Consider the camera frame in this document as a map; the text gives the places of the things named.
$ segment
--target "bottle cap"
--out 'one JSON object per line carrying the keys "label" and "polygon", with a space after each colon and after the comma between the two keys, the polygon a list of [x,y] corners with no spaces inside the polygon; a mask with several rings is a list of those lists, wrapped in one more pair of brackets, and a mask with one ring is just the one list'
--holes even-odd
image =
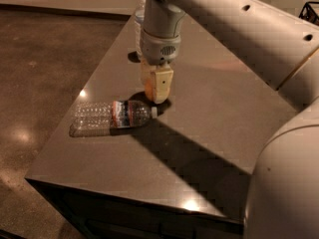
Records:
{"label": "bottle cap", "polygon": [[152,107],[152,119],[156,119],[158,117],[158,108]]}

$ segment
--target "clear plastic bottle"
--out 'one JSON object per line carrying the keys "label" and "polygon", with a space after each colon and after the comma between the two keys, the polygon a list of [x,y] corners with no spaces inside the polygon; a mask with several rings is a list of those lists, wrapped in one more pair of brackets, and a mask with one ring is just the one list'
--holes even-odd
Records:
{"label": "clear plastic bottle", "polygon": [[158,116],[156,107],[149,108],[141,101],[112,103],[82,103],[76,106],[70,126],[71,137],[110,135],[111,128],[145,125]]}
{"label": "clear plastic bottle", "polygon": [[147,0],[138,0],[138,6],[135,12],[135,30],[136,30],[136,49],[139,59],[142,57],[142,51],[140,46],[141,29],[144,21],[145,7]]}

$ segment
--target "concrete floor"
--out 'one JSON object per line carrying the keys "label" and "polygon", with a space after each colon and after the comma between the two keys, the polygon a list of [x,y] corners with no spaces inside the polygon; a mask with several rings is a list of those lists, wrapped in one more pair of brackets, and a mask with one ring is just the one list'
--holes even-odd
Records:
{"label": "concrete floor", "polygon": [[24,176],[125,23],[0,10],[0,230],[83,238]]}

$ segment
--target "table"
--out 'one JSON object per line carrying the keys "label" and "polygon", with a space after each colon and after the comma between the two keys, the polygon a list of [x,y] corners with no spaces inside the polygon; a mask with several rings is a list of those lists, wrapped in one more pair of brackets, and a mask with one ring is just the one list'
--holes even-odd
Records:
{"label": "table", "polygon": [[26,175],[88,238],[241,238],[258,154],[295,110],[188,16],[181,33],[158,119],[69,137],[76,104],[145,99],[131,19]]}

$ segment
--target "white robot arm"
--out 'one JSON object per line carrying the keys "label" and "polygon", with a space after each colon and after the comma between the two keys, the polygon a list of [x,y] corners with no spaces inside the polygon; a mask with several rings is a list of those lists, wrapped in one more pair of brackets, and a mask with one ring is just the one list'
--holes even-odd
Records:
{"label": "white robot arm", "polygon": [[258,0],[148,0],[142,50],[149,64],[177,55],[183,11],[303,111],[260,153],[245,238],[319,238],[318,27]]}

